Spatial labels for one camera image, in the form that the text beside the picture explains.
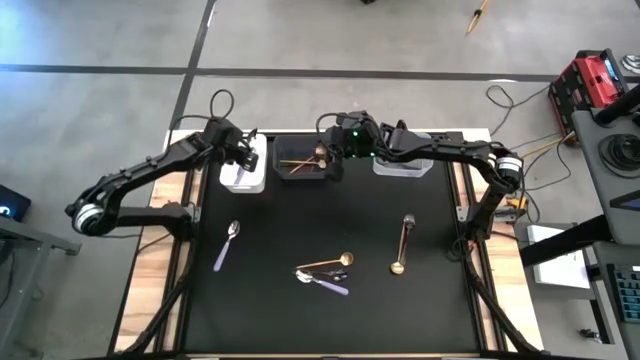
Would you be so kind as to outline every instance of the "spoon with purple handle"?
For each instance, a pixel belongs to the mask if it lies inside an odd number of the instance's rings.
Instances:
[[[229,243],[231,242],[231,239],[233,239],[238,235],[239,232],[240,232],[240,222],[236,220],[232,222],[231,225],[229,225],[229,230],[227,231],[227,233],[229,234],[229,238],[227,239],[227,242],[224,243],[222,250],[220,250],[220,255],[218,255],[218,260],[216,260],[216,263],[213,265],[213,271],[215,272],[220,271],[220,268],[222,267],[222,262],[224,261],[224,257],[227,256],[227,250],[229,250]]]
[[[310,272],[306,271],[306,270],[297,270],[296,271],[296,277],[298,278],[298,280],[300,280],[301,282],[308,284],[310,282],[314,282],[316,284],[319,284],[321,286],[324,286],[325,288],[335,291],[340,295],[349,295],[349,289],[343,288],[342,286],[338,286],[335,284],[332,284],[330,282],[326,282],[324,280],[318,280],[315,277],[313,277],[313,275],[311,275]]]

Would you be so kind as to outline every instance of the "keyboard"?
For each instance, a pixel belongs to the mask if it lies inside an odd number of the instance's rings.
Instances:
[[[607,264],[620,318],[640,324],[640,266]]]

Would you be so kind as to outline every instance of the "concrete floor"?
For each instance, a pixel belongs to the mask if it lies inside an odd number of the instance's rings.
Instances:
[[[0,64],[186,67],[205,5],[206,0],[0,0]],[[358,0],[218,0],[198,64],[553,75],[581,49],[610,47],[618,57],[640,51],[640,10],[633,0],[495,0],[465,37],[477,6],[438,0],[379,0],[370,6]],[[52,257],[42,279],[46,296],[33,303],[24,329],[22,341],[42,349],[45,359],[107,350],[136,241],[82,237],[62,210],[101,175],[159,152],[183,78],[0,72],[0,183],[32,198],[27,223],[83,242],[77,258]],[[231,119],[243,128],[311,128],[321,113],[352,109],[367,109],[378,121],[402,118],[414,128],[494,128],[504,112],[484,97],[492,84],[196,76],[185,113],[206,113],[211,93],[228,88],[236,96]],[[516,100],[545,86],[501,85]],[[197,121],[182,126],[201,127]],[[494,139],[511,146],[556,131],[547,100],[539,96],[514,110]],[[562,151],[573,176],[535,192],[541,219],[571,222],[599,214],[581,152]],[[550,153],[527,185],[562,174]],[[149,195],[147,186],[126,201],[146,205]],[[580,207],[569,200],[576,198]],[[547,350],[624,358],[620,345],[591,344],[575,334],[594,327],[588,302],[534,293]]]

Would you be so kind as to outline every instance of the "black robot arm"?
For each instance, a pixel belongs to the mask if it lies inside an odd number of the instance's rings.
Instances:
[[[246,145],[240,129],[229,120],[214,118],[204,132],[169,145],[158,156],[130,168],[121,168],[117,174],[103,176],[96,185],[82,192],[65,212],[72,218],[73,228],[84,235],[100,236],[116,226],[164,225],[188,223],[187,215],[179,206],[164,208],[121,208],[124,196],[145,184],[176,171],[199,169],[206,163],[236,162],[247,171],[254,171],[258,155]]]
[[[489,188],[469,208],[465,224],[469,240],[489,238],[496,208],[505,195],[520,187],[522,160],[500,143],[425,139],[407,130],[403,121],[395,127],[378,126],[366,112],[337,114],[336,123],[321,137],[331,154],[327,176],[334,180],[342,178],[342,160],[352,157],[376,156],[389,162],[433,159],[478,169]]]

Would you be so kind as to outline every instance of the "wooden table frame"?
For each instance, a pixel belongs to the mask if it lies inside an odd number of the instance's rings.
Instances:
[[[198,130],[177,130],[174,131],[172,141],[182,139],[194,131]],[[311,130],[270,130],[269,133],[283,132],[309,132]],[[447,132],[460,131],[463,133],[465,140],[485,140],[489,141],[489,131],[487,129],[416,129],[420,132]],[[458,200],[461,206],[468,206],[471,202],[479,200],[487,189],[486,182],[482,176],[474,168],[462,166],[459,163],[453,165],[455,172],[456,187],[458,190]],[[153,187],[151,201],[149,206],[158,207],[166,204],[168,201],[188,202],[200,205],[200,184],[202,181],[202,173],[195,172],[193,176],[185,173],[173,173],[158,179]],[[467,183],[470,180],[471,186],[465,186],[465,178]],[[185,182],[191,180],[190,193],[183,194]],[[473,198],[469,197],[469,191],[473,191]],[[504,223],[494,224],[494,230],[502,233],[513,235],[513,227]],[[166,230],[162,227],[145,227],[138,246],[144,246],[158,237],[166,234]],[[492,235],[491,239],[486,242],[486,252],[474,251],[473,263],[478,274],[483,276],[489,269],[493,279],[493,287],[491,290],[498,299],[498,303],[505,311],[509,319],[522,333],[529,343],[538,349],[542,349],[542,340],[538,330],[537,320],[533,310],[533,304],[527,286],[522,262],[517,243],[508,237]],[[149,323],[155,312],[160,307],[163,296],[166,292],[167,278],[171,273],[169,270],[170,263],[176,263],[175,273],[183,270],[186,262],[186,254],[188,252],[189,243],[178,244],[169,236],[167,239],[158,244],[149,247],[141,254],[134,257],[130,273],[129,282],[123,296],[123,303],[120,314],[115,324],[114,335],[111,341],[109,352],[117,352],[126,349],[138,337],[140,332]],[[478,304],[482,315],[482,332],[485,335],[485,343],[487,349],[496,350],[504,349],[504,337],[496,336],[496,323],[491,317],[486,305],[478,296]],[[156,345],[156,351],[169,350],[173,348],[176,338],[176,329],[179,328],[177,323],[177,314],[180,306],[184,306],[182,299],[178,300],[173,307],[169,318],[167,319],[167,331],[164,333],[164,343],[162,348]],[[148,347],[148,351],[154,349],[154,343]],[[513,345],[506,340],[506,348],[515,351]],[[461,356],[470,356],[475,354],[459,354]]]

